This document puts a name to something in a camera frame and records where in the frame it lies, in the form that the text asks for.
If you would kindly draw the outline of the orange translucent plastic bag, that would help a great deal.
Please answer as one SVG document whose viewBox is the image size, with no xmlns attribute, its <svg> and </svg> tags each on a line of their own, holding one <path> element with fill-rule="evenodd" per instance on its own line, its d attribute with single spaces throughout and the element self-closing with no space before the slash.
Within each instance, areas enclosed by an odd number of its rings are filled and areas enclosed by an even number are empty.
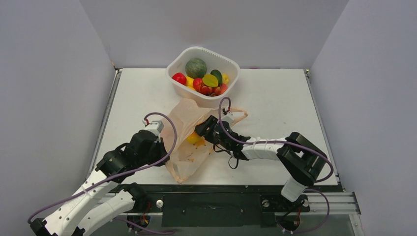
<svg viewBox="0 0 417 236">
<path fill-rule="evenodd" d="M 213 153 L 212 145 L 205 141 L 204 146 L 195 147 L 186 141 L 194 132 L 196 125 L 204 122 L 209 116 L 218 117 L 217 108 L 199 107 L 192 99 L 183 98 L 168 114 L 177 131 L 177 141 L 174 142 L 174 131 L 166 118 L 161 138 L 166 151 L 175 144 L 170 160 L 165 164 L 166 169 L 173 176 L 175 182 L 183 183 L 189 179 Z"/>
</svg>

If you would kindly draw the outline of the yellow orange mango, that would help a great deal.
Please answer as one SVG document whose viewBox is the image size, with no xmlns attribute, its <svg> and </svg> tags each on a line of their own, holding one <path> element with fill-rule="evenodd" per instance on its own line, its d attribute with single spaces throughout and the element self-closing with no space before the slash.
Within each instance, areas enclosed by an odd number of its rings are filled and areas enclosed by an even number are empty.
<svg viewBox="0 0 417 236">
<path fill-rule="evenodd" d="M 204 75 L 204 77 L 202 78 L 202 81 L 204 85 L 208 87 L 212 87 L 212 88 L 215 88 L 219 85 L 218 78 L 211 74 Z"/>
</svg>

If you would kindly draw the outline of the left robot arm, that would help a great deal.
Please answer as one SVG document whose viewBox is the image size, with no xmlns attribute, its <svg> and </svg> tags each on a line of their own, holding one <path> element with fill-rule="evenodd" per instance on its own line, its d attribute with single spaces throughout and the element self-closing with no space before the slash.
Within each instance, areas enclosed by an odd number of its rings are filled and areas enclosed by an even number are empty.
<svg viewBox="0 0 417 236">
<path fill-rule="evenodd" d="M 117 215 L 146 207 L 145 191 L 129 184 L 113 198 L 98 204 L 108 192 L 139 170 L 161 166 L 169 158 L 161 128 L 150 124 L 104 154 L 90 176 L 71 196 L 56 203 L 58 209 L 46 218 L 29 218 L 37 236 L 88 236 Z"/>
</svg>

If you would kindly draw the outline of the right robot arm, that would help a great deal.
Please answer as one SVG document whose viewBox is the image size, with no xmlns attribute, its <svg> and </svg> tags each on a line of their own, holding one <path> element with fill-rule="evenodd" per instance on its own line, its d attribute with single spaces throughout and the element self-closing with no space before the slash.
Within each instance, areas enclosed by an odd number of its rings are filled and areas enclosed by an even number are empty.
<svg viewBox="0 0 417 236">
<path fill-rule="evenodd" d="M 277 197 L 284 210 L 294 207 L 304 190 L 318 182 L 325 164 L 331 164 L 318 147 L 298 132 L 281 139 L 260 139 L 239 135 L 232 131 L 230 123 L 226 116 L 221 120 L 210 116 L 195 127 L 195 132 L 214 146 L 221 146 L 237 161 L 280 161 L 290 174 Z"/>
</svg>

